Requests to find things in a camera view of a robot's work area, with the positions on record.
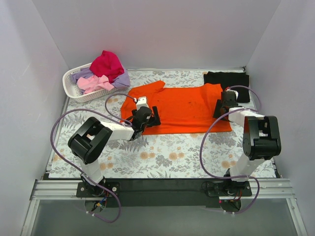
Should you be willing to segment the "orange t shirt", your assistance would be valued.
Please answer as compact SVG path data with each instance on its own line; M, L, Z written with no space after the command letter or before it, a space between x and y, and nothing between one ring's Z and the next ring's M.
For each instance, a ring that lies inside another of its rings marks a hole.
M132 88L128 95L145 96L149 107L156 106L161 125L147 128L144 135L205 133L216 120L213 118L220 85L205 84L191 88L166 88L157 81Z

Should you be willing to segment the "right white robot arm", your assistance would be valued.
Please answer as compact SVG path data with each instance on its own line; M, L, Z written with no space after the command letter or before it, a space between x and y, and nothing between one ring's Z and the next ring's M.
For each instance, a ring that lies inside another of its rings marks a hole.
M223 91L217 100L214 118L235 123L243 128L243 154L227 171L231 177L223 182L223 191L234 195L240 189L240 182L249 179L256 168L281 152L281 138L278 119L264 116L237 103L237 92Z

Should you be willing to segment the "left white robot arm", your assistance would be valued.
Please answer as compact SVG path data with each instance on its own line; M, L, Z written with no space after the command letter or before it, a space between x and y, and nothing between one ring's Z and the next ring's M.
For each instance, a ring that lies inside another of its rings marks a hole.
M105 180L99 167L98 158L109 141L133 141L146 128L161 125L158 108L142 106L132 111L127 123L106 123L94 117L88 118L68 140L68 146L78 158L83 173L81 177L88 183L88 191L95 197L104 193Z

